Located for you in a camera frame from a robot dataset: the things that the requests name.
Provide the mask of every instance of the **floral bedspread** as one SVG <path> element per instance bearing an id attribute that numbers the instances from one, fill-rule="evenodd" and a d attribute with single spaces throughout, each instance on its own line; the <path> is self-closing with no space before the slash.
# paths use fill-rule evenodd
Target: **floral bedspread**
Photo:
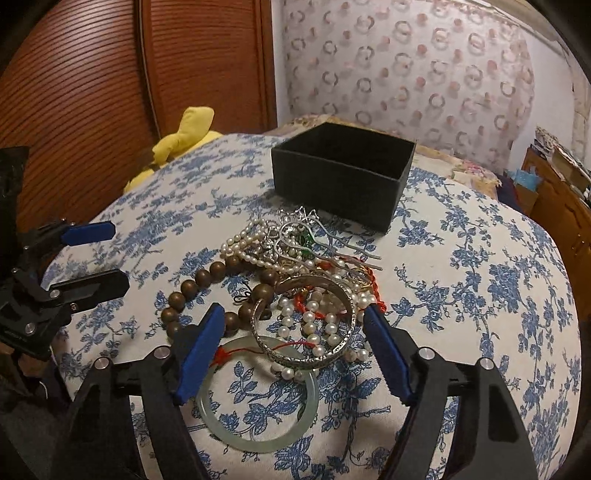
<path id="1" fill-rule="evenodd" d="M 46 287 L 113 267 L 126 271 L 131 283 L 124 299 L 74 315 L 56 339 L 55 358 L 72 395 L 98 356 L 131 361 L 166 344 L 159 315 L 168 294 L 215 260 L 220 244 L 249 219 L 287 207 L 272 189 L 270 148 L 280 141 L 226 135 L 179 158 L 98 217 L 115 223 L 112 241 L 66 248 L 56 258 Z M 331 216 L 326 225 L 383 258 L 376 277 L 392 325 L 449 360 L 494 359 L 529 432 L 539 476 L 549 478 L 569 449 L 581 363 L 570 285 L 547 233 L 479 192 L 419 168 L 411 169 L 387 235 Z M 182 322 L 199 322 L 213 301 L 235 309 L 232 297 L 244 289 L 240 277 L 229 277 L 203 290 Z M 275 318 L 261 329 L 273 335 L 278 325 Z M 362 343 L 357 331 L 353 346 Z M 194 402 L 184 406 L 211 477 L 377 478 L 407 409 L 389 394 L 373 356 L 366 363 L 337 361 L 321 371 L 319 384 L 313 426 L 293 445 L 264 455 L 223 445 Z M 294 423 L 302 389 L 270 373 L 266 359 L 244 357 L 216 374 L 210 398 L 229 430 L 268 439 Z M 146 473 L 157 479 L 141 402 L 131 401 Z M 450 398 L 429 479 L 443 474 L 456 412 L 457 399 Z"/>

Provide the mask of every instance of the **cardboard box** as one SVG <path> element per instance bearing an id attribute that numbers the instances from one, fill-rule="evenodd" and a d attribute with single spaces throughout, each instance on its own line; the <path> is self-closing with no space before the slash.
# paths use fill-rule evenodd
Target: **cardboard box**
<path id="1" fill-rule="evenodd" d="M 415 147 L 392 135 L 323 123 L 271 149 L 275 191 L 386 233 Z"/>
<path id="2" fill-rule="evenodd" d="M 523 214 L 530 216 L 531 211 L 534 209 L 535 201 L 538 199 L 538 193 L 532 192 L 518 183 L 515 184 L 515 190 L 517 191 L 517 200 L 519 200 Z"/>
<path id="3" fill-rule="evenodd" d="M 584 192 L 591 184 L 589 176 L 575 166 L 573 161 L 567 157 L 567 154 L 559 148 L 554 150 L 552 164 L 564 176 L 567 182 L 577 187 L 581 192 Z"/>

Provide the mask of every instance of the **wardrobe door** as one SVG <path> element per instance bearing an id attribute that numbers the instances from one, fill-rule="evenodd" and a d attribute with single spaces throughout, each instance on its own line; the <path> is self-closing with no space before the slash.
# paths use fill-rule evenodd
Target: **wardrobe door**
<path id="1" fill-rule="evenodd" d="M 275 127 L 269 0 L 142 0 L 145 66 L 161 136 L 184 110 L 215 110 L 212 129 Z"/>
<path id="2" fill-rule="evenodd" d="M 0 77 L 0 147 L 28 145 L 19 230 L 91 220 L 157 139 L 134 0 L 61 0 Z"/>

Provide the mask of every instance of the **blue gripper pad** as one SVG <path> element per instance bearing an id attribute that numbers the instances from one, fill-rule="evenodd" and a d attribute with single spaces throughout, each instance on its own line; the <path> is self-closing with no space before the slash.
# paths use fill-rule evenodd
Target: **blue gripper pad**
<path id="1" fill-rule="evenodd" d="M 409 404 L 413 397 L 408 365 L 392 338 L 391 329 L 392 327 L 376 304 L 372 304 L 365 309 L 363 314 L 365 337 L 371 345 L 390 393 L 394 397 L 400 398 L 402 403 L 406 405 Z"/>
<path id="2" fill-rule="evenodd" d="M 175 404 L 185 405 L 199 391 L 226 329 L 224 314 L 223 307 L 213 303 L 199 323 L 197 338 L 180 366 Z"/>
<path id="3" fill-rule="evenodd" d="M 115 236 L 113 222 L 88 223 L 87 225 L 73 226 L 61 236 L 61 243 L 75 247 L 76 245 L 91 244 L 111 240 Z"/>

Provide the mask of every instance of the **table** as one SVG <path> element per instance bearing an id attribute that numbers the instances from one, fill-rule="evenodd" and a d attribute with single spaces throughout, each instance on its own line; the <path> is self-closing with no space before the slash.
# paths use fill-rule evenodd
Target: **table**
<path id="1" fill-rule="evenodd" d="M 284 206 L 271 173 L 270 148 L 280 141 L 226 135 L 172 162 L 98 217 L 116 225 L 112 241 L 66 248 L 50 265 L 46 287 L 113 267 L 126 271 L 131 283 L 124 299 L 74 315 L 58 335 L 54 354 L 72 395 L 96 357 L 131 361 L 167 343 L 159 314 L 168 294 L 215 260 L 221 243 L 249 219 Z M 306 174 L 294 173 L 302 188 Z M 387 235 L 330 216 L 325 223 L 383 258 L 376 277 L 392 325 L 448 360 L 494 359 L 529 431 L 540 478 L 549 478 L 569 449 L 576 421 L 580 342 L 566 271 L 547 233 L 504 205 L 418 168 Z M 203 290 L 183 312 L 183 323 L 198 322 L 213 301 L 230 308 L 244 288 L 233 278 Z M 270 320 L 267 330 L 277 324 Z M 211 477 L 377 478 L 407 409 L 390 396 L 373 357 L 364 364 L 336 362 L 322 370 L 319 383 L 313 426 L 292 446 L 264 455 L 211 438 L 194 403 L 184 406 Z M 261 357 L 225 366 L 212 390 L 213 409 L 226 427 L 257 439 L 284 432 L 301 408 L 301 387 L 278 380 Z M 155 479 L 141 403 L 132 403 L 146 472 Z M 443 473 L 456 411 L 451 398 L 430 479 Z"/>

